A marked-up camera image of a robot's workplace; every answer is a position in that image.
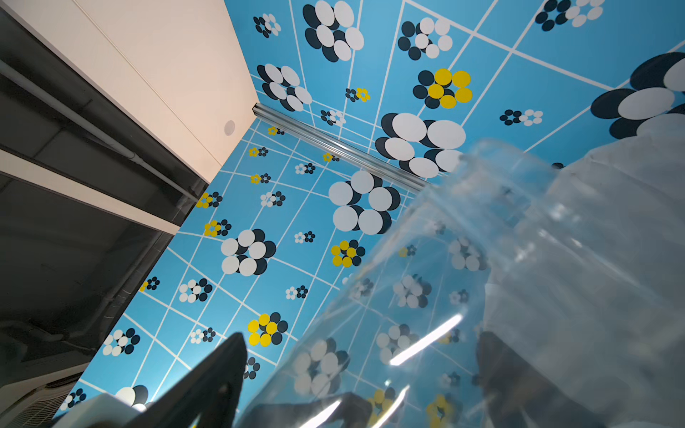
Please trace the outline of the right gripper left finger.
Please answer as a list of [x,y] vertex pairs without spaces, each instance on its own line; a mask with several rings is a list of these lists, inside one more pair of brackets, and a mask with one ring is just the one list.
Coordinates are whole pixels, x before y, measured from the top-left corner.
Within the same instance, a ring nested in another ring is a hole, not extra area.
[[247,349],[241,333],[230,335],[197,367],[128,427],[231,427],[244,383]]

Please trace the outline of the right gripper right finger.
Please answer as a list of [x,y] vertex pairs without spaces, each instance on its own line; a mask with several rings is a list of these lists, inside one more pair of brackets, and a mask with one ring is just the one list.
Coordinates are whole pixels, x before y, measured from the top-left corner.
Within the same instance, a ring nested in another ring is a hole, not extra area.
[[492,332],[481,333],[479,386],[495,427],[603,427],[599,416],[573,401]]

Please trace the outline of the clear jar with mung beans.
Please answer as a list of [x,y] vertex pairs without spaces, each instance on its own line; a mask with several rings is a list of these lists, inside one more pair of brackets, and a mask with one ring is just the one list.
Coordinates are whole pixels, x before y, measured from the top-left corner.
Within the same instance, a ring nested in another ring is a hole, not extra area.
[[684,253],[574,237],[562,169],[497,141],[465,153],[374,248],[239,427],[492,423],[492,332],[603,427],[684,424]]

